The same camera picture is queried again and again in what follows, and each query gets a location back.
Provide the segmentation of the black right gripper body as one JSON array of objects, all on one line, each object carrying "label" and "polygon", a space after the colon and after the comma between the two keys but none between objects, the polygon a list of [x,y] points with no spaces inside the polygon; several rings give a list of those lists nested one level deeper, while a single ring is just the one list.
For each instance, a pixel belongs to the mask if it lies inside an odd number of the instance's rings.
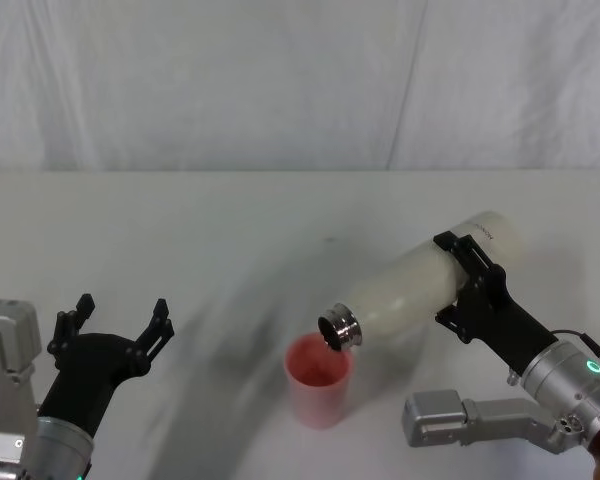
[{"label": "black right gripper body", "polygon": [[459,338],[485,343],[516,374],[558,341],[511,297],[503,272],[468,281],[458,295]]}]

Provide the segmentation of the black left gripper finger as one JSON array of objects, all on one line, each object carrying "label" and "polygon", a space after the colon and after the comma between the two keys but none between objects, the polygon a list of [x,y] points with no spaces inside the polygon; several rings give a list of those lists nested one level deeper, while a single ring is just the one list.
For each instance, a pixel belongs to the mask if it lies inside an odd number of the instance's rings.
[{"label": "black left gripper finger", "polygon": [[47,352],[52,356],[94,355],[97,351],[94,339],[80,334],[82,327],[94,310],[95,302],[92,295],[84,293],[73,310],[58,312],[53,337],[47,345]]},{"label": "black left gripper finger", "polygon": [[155,304],[149,325],[128,349],[134,373],[148,373],[156,356],[174,336],[169,309],[164,298]]}]

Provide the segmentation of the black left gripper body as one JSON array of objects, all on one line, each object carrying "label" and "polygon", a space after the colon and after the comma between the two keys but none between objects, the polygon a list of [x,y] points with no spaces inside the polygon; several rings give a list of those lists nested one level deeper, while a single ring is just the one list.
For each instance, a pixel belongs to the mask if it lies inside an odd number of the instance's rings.
[{"label": "black left gripper body", "polygon": [[96,434],[115,390],[146,375],[149,357],[136,342],[113,334],[79,334],[52,340],[57,376],[38,415],[68,422]]}]

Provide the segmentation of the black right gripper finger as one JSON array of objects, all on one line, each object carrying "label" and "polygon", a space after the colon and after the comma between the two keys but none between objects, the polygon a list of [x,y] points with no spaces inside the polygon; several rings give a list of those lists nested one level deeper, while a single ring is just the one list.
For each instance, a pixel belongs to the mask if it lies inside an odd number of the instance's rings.
[{"label": "black right gripper finger", "polygon": [[488,292],[506,291],[506,273],[495,263],[471,235],[458,237],[451,231],[436,235],[433,242],[451,255],[461,273],[457,291],[464,288],[485,289]]},{"label": "black right gripper finger", "polygon": [[462,343],[469,344],[475,338],[475,312],[473,300],[458,299],[437,312],[435,321],[454,333]]}]

